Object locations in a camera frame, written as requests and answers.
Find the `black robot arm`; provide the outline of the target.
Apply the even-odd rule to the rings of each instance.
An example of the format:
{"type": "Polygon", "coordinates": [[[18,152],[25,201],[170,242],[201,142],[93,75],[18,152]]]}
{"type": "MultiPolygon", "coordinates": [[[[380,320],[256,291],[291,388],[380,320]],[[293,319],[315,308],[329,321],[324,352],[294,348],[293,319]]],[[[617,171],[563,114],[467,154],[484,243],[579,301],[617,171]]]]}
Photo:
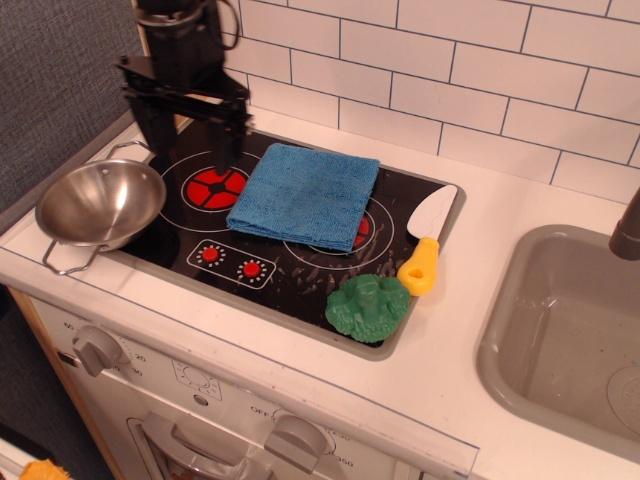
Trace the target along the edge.
{"type": "Polygon", "coordinates": [[[224,72],[224,43],[216,1],[139,1],[138,26],[148,54],[123,56],[123,93],[151,151],[170,152],[178,134],[177,115],[207,126],[222,175],[239,159],[251,116],[249,90],[224,72]]]}

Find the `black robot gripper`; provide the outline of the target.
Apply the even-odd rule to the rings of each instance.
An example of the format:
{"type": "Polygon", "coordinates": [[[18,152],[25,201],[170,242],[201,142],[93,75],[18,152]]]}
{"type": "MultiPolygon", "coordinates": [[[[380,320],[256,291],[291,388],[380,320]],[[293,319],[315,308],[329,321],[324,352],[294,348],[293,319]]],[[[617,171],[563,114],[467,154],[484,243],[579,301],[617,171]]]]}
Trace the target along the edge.
{"type": "Polygon", "coordinates": [[[213,124],[215,170],[222,175],[242,153],[250,115],[249,90],[224,70],[220,24],[142,21],[147,56],[120,61],[124,93],[150,150],[169,152],[177,141],[174,115],[213,124]]]}

